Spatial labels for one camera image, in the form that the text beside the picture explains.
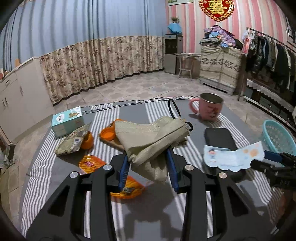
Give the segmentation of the light blue paper card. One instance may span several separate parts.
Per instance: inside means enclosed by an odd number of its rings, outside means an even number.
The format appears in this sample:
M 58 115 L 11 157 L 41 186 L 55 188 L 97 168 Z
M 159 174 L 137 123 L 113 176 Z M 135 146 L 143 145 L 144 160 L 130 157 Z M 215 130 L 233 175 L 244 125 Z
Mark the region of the light blue paper card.
M 203 160 L 208 167 L 238 172 L 250 168 L 253 160 L 263 161 L 264 149 L 261 141 L 235 151 L 204 145 Z

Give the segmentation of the beige cloth pouch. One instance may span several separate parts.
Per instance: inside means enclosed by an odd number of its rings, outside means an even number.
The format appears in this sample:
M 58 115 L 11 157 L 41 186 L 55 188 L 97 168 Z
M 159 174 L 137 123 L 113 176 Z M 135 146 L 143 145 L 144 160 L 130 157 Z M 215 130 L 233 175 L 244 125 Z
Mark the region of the beige cloth pouch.
M 149 124 L 117 120 L 115 134 L 125 149 L 133 172 L 161 183 L 168 176 L 162 152 L 184 141 L 189 136 L 189 127 L 181 117 L 162 116 Z

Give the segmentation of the teal plastic laundry basket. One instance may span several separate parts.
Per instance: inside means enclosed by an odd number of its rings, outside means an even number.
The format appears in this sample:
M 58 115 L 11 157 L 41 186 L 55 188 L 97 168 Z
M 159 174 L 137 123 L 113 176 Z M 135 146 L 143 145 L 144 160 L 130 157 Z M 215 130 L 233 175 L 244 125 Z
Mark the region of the teal plastic laundry basket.
M 295 156 L 295 142 L 289 132 L 274 120 L 265 120 L 261 140 L 274 153 L 288 153 Z

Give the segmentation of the orange snack wrapper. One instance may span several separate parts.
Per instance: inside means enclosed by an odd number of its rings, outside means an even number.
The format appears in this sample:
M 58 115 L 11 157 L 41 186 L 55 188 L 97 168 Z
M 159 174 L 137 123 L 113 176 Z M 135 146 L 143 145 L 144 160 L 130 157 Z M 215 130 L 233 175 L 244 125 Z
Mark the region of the orange snack wrapper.
M 111 196 L 119 199 L 134 199 L 142 195 L 145 186 L 137 182 L 135 178 L 128 175 L 130 162 L 126 154 L 119 154 L 112 157 L 109 165 L 112 166 L 114 172 L 107 178 L 107 187 L 111 191 Z M 79 168 L 85 174 L 93 173 L 97 169 L 107 165 L 96 156 L 85 156 L 79 162 Z

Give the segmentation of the low tv cabinet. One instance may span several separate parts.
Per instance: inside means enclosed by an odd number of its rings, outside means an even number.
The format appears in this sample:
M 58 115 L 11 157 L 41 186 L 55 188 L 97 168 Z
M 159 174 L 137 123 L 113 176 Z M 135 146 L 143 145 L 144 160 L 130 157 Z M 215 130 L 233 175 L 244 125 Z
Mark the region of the low tv cabinet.
M 274 92 L 266 84 L 247 78 L 241 85 L 241 94 L 245 101 L 263 109 L 266 113 L 273 116 L 292 132 L 295 132 L 295 106 L 287 102 L 283 96 Z

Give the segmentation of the orange fruit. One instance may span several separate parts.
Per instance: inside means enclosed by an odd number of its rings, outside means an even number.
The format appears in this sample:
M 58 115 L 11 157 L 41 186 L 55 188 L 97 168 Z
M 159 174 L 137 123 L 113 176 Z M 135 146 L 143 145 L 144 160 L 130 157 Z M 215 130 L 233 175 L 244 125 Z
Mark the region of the orange fruit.
M 80 148 L 83 150 L 89 150 L 89 149 L 92 149 L 93 145 L 94 145 L 93 135 L 90 131 L 88 131 L 88 133 L 86 134 L 86 136 L 82 141 Z

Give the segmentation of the green printed snack packet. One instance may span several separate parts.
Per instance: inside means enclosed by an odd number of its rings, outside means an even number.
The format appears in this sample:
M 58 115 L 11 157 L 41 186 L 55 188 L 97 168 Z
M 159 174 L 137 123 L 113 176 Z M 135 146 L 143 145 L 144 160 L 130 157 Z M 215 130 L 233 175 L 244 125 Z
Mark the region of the green printed snack packet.
M 88 135 L 90 125 L 91 123 L 88 123 L 71 132 L 60 142 L 55 150 L 55 154 L 61 156 L 77 152 Z

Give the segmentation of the orange plastic lid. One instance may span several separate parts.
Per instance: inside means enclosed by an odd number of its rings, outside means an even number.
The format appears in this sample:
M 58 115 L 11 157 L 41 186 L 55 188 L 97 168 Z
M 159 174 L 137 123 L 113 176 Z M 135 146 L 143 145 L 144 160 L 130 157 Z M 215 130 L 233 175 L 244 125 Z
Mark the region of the orange plastic lid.
M 106 128 L 102 129 L 102 131 L 99 133 L 100 140 L 111 142 L 112 140 L 115 139 L 115 137 L 116 137 L 115 122 L 116 121 L 122 121 L 122 119 L 117 118 L 115 121 L 113 121 Z

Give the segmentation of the pink metal mug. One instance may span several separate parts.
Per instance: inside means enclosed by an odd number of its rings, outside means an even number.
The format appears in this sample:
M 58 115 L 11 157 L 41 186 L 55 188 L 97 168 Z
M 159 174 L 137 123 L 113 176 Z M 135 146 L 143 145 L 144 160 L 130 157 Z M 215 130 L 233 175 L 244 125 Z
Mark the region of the pink metal mug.
M 224 100 L 213 93 L 201 93 L 199 97 L 189 101 L 189 108 L 204 121 L 216 121 L 220 114 Z

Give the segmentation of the teal tissue box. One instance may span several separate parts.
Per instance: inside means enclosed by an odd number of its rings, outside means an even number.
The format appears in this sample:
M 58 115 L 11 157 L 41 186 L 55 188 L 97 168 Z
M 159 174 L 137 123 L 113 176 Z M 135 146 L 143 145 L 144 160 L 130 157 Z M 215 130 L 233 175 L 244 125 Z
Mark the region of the teal tissue box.
M 51 122 L 51 128 L 57 138 L 66 136 L 83 125 L 80 106 L 55 114 Z

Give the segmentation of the cloth covered cabinet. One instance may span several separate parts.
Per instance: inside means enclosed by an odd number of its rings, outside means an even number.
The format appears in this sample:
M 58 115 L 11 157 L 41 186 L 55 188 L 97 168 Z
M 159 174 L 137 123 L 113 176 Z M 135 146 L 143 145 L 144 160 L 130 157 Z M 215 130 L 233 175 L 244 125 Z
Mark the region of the cloth covered cabinet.
M 203 44 L 200 58 L 200 82 L 233 95 L 241 70 L 241 50 L 218 44 Z

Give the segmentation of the white side cabinet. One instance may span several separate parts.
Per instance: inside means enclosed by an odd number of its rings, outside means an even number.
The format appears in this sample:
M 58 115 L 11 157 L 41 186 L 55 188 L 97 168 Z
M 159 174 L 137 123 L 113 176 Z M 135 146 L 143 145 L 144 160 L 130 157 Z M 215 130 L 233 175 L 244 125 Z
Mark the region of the white side cabinet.
M 30 58 L 1 80 L 1 129 L 10 142 L 53 114 L 39 58 Z

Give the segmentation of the pile of folded clothes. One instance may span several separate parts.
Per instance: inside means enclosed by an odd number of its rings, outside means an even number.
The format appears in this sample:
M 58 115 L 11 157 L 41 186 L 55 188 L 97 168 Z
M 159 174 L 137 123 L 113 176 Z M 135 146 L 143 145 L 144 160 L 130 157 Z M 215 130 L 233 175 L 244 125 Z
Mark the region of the pile of folded clothes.
M 234 47 L 242 50 L 243 44 L 236 39 L 235 35 L 223 29 L 219 25 L 213 25 L 204 29 L 204 37 L 199 44 L 219 44 L 222 48 Z

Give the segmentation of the blue covered potted plant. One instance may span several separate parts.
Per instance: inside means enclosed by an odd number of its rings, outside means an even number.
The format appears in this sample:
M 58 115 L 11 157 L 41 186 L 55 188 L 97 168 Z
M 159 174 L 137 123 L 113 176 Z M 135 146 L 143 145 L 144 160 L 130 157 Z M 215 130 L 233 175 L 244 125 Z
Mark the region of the blue covered potted plant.
M 171 23 L 168 25 L 168 30 L 170 31 L 170 34 L 182 35 L 182 28 L 178 17 L 171 17 Z

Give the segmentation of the blue floral window curtain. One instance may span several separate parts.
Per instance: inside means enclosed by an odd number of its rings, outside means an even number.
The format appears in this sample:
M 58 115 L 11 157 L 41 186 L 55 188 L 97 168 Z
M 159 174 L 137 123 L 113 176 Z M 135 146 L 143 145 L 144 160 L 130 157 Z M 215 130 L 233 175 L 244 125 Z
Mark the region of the blue floral window curtain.
M 1 68 L 37 57 L 52 103 L 164 67 L 164 1 L 22 1 L 1 28 Z

